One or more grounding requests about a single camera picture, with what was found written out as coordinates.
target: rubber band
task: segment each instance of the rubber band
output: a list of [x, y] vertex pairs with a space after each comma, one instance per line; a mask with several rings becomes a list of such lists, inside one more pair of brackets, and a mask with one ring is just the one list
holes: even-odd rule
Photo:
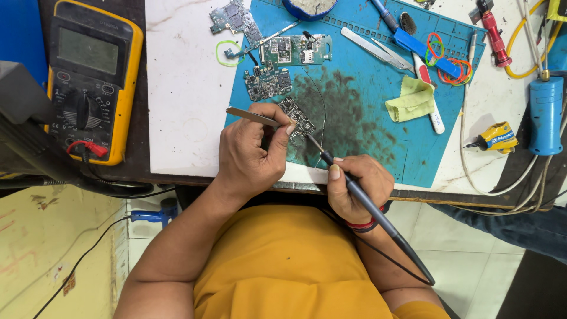
[[224, 44], [224, 43], [231, 43], [231, 44], [234, 44], [234, 45], [236, 45], [236, 47], [238, 48], [238, 52], [242, 51], [242, 48], [240, 47], [240, 45], [238, 45], [238, 43], [236, 43], [236, 42], [234, 42], [234, 41], [232, 41], [232, 40], [221, 41], [221, 42], [217, 43], [217, 48], [215, 49], [215, 55], [217, 56], [217, 61], [218, 61], [221, 65], [224, 65], [224, 66], [237, 66], [237, 65], [241, 64], [242, 61], [244, 61], [244, 59], [246, 58], [246, 56], [243, 56], [243, 57], [242, 57], [242, 60], [238, 61], [237, 63], [226, 63], [226, 62], [222, 62], [221, 59], [218, 58], [218, 47], [219, 47], [219, 45]]
[[[441, 46], [441, 55], [443, 55], [443, 52], [445, 51], [445, 46], [443, 45], [443, 42], [440, 42], [440, 41], [433, 41], [433, 42], [431, 42], [431, 43], [433, 43], [433, 44], [439, 43], [439, 45]], [[427, 66], [434, 66], [435, 64], [437, 64], [437, 61], [439, 61], [439, 58], [435, 57], [435, 51], [433, 51], [434, 57], [431, 58], [431, 59], [432, 59], [432, 60], [435, 59], [435, 62], [434, 62], [433, 64], [429, 64], [429, 58], [428, 58], [429, 52], [430, 52], [430, 50], [429, 50], [429, 48], [428, 48], [427, 51], [425, 51], [425, 64], [426, 64]]]
[[441, 58], [441, 57], [443, 56], [443, 52], [444, 52], [445, 50], [441, 51], [441, 56], [438, 56], [438, 55], [435, 53], [435, 51], [433, 51], [433, 48], [431, 47], [431, 43], [429, 42], [429, 41], [430, 41], [429, 39], [431, 38], [431, 35], [435, 36], [435, 37], [439, 40], [439, 42], [441, 42], [441, 43], [443, 43], [443, 40], [441, 40], [441, 37], [440, 37], [437, 33], [435, 33], [435, 32], [432, 32], [432, 33], [429, 34], [429, 36], [427, 36], [427, 47], [431, 50], [431, 53], [433, 53], [433, 56], [434, 56], [434, 57], [436, 57], [436, 58]]
[[[472, 75], [473, 75], [472, 65], [468, 61], [465, 61], [465, 60], [457, 60], [455, 58], [448, 58], [448, 60], [450, 62], [452, 62], [454, 65], [459, 65], [459, 67], [461, 69], [461, 73], [458, 76], [458, 78], [450, 79], [450, 77], [447, 76], [446, 73], [443, 73], [443, 75], [441, 75], [441, 71], [439, 69], [437, 69], [437, 75], [439, 75], [439, 79], [441, 79], [442, 82], [449, 83], [453, 86], [461, 86], [461, 85], [465, 85], [466, 83], [468, 83], [471, 80]], [[464, 73], [463, 64], [465, 64], [467, 66], [466, 74]]]

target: man's left hand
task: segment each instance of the man's left hand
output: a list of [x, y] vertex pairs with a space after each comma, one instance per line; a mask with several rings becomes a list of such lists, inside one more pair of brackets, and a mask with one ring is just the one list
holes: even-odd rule
[[[254, 103], [250, 112], [274, 119], [282, 124], [275, 132], [272, 127], [239, 119], [221, 133], [218, 183], [224, 194], [239, 201], [250, 198], [274, 185], [285, 173], [289, 135], [295, 123], [273, 103]], [[264, 135], [271, 136], [268, 151], [260, 147]]]

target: blue silicone repair mat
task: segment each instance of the blue silicone repair mat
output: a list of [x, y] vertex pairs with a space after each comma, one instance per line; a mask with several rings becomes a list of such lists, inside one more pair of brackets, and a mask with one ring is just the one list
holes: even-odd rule
[[[414, 36], [423, 43], [429, 33], [437, 32], [445, 43], [446, 57], [465, 59], [469, 39], [473, 30], [477, 30], [479, 36], [473, 63], [476, 69], [485, 49], [482, 38], [486, 30], [397, 0], [388, 0], [386, 7], [396, 17], [408, 12], [417, 24]], [[250, 11], [264, 37], [295, 21], [280, 0], [252, 0]], [[306, 30], [311, 34], [327, 34], [333, 39], [332, 61], [322, 65], [286, 66], [293, 83], [288, 95], [313, 122], [316, 127], [314, 137], [322, 140], [323, 148], [331, 150], [335, 156], [367, 153], [376, 158], [397, 183], [431, 187], [463, 103], [464, 87], [442, 83], [437, 69], [429, 68], [431, 80], [437, 87], [435, 100], [445, 124], [445, 132], [441, 135], [433, 131], [428, 116], [393, 122], [384, 102], [399, 97], [404, 75], [415, 78], [415, 74], [394, 68], [370, 55], [341, 35], [343, 27], [368, 41], [371, 37], [379, 39], [413, 63], [409, 52], [391, 43], [392, 33], [370, 1], [338, 0], [331, 13], [322, 20], [302, 22], [282, 34], [300, 35]], [[260, 61], [258, 50], [253, 50], [252, 54]], [[252, 74], [253, 67], [249, 57], [238, 65], [230, 106], [247, 110], [252, 103], [243, 76], [245, 70]], [[284, 98], [279, 95], [261, 102], [279, 103]], [[237, 119], [228, 115], [226, 125]], [[325, 168], [314, 145], [300, 137], [296, 137], [296, 142], [297, 146], [289, 145], [288, 161]]]

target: circuit board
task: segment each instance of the circuit board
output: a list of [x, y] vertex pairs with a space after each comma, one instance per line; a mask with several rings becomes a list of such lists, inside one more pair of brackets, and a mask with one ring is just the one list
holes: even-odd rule
[[333, 40], [329, 35], [277, 36], [260, 47], [262, 64], [268, 61], [279, 65], [323, 64], [332, 59]]
[[241, 0], [230, 0], [228, 5], [216, 8], [209, 15], [214, 22], [211, 27], [213, 34], [228, 28], [232, 34], [244, 32], [251, 45], [264, 39], [252, 14], [244, 7]]
[[293, 145], [297, 146], [297, 143], [294, 140], [296, 136], [299, 136], [302, 140], [304, 140], [306, 138], [306, 134], [312, 134], [315, 131], [313, 123], [299, 108], [297, 102], [295, 102], [294, 99], [288, 96], [278, 105], [287, 116], [297, 122], [295, 126], [296, 129], [290, 135], [290, 141], [293, 143]]
[[244, 83], [250, 100], [258, 102], [276, 95], [284, 94], [293, 88], [287, 69], [279, 69], [277, 64], [268, 63], [263, 69], [254, 67], [254, 74], [244, 71]]

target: yellow cloth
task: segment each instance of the yellow cloth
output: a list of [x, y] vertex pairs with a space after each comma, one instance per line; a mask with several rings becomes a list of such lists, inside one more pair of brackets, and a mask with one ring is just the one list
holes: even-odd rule
[[407, 75], [401, 80], [400, 97], [386, 101], [386, 109], [394, 122], [403, 122], [433, 113], [435, 87]]
[[235, 214], [217, 234], [193, 292], [197, 319], [448, 318], [425, 302], [392, 314], [346, 234], [302, 206]]

